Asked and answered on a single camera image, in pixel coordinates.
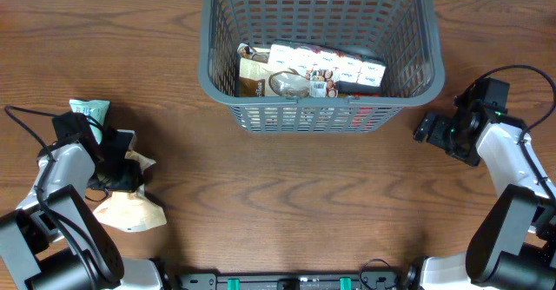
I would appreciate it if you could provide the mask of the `Kleenex tissue multipack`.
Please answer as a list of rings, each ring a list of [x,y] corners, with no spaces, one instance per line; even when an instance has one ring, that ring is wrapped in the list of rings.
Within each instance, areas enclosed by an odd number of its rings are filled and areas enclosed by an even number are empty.
[[[351,82],[379,87],[386,65],[369,57],[313,44],[277,41],[269,51],[268,63],[288,68],[309,81]]]

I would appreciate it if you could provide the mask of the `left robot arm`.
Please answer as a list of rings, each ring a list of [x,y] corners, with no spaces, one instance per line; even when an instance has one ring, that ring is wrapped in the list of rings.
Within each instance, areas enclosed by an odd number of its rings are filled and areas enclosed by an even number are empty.
[[[96,175],[124,161],[132,130],[91,116],[51,115],[56,141],[43,143],[27,196],[1,218],[1,258],[19,289],[170,289],[156,259],[123,258],[84,201]]]

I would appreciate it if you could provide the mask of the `brown snack pouch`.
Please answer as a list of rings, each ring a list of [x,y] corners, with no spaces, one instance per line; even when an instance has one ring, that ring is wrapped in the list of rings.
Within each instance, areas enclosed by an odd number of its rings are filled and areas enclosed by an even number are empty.
[[[267,63],[270,55],[270,49],[253,48],[246,43],[240,43],[237,54],[241,58],[257,61],[259,63]]]
[[[337,68],[289,68],[242,58],[239,64],[239,97],[336,97],[340,80]]]

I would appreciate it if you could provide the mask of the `orange pasta packet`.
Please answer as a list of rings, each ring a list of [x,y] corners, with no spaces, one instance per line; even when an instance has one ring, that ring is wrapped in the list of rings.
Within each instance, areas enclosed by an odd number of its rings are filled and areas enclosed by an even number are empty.
[[[371,114],[372,108],[245,108],[252,128],[281,127],[284,131],[324,130],[327,126],[339,130],[345,126],[359,127]]]

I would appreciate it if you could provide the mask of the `beige paper bag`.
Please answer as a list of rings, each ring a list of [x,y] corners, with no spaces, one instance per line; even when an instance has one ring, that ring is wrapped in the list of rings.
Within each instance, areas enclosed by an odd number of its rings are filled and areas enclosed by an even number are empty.
[[[108,197],[94,209],[93,215],[102,224],[129,233],[144,232],[166,225],[164,209],[145,193],[144,171],[156,162],[136,152],[135,146],[126,157],[139,161],[142,185],[135,192],[107,192]]]

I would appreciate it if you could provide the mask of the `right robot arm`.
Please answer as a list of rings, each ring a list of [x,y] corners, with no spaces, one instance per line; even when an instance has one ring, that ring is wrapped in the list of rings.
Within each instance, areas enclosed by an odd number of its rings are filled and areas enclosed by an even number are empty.
[[[408,289],[555,288],[555,186],[533,152],[523,120],[509,116],[509,85],[474,82],[452,116],[426,113],[414,139],[465,164],[487,166],[497,201],[466,252],[413,264]]]

